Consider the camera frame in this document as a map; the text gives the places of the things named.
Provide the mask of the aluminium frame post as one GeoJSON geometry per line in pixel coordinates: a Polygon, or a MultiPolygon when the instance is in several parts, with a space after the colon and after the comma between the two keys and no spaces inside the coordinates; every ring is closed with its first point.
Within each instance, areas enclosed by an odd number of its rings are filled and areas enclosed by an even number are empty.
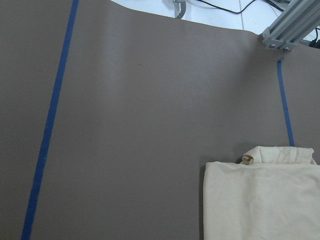
{"type": "Polygon", "coordinates": [[[267,48],[290,52],[320,25],[318,0],[293,0],[261,34],[267,48]]]}

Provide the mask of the cream long-sleeve printed shirt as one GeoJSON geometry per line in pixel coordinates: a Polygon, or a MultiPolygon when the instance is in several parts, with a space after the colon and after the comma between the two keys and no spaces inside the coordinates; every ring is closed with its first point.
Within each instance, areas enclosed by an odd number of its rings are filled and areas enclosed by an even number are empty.
{"type": "Polygon", "coordinates": [[[240,163],[208,162],[203,179],[206,240],[317,240],[320,167],[314,150],[256,146],[240,163]]]}

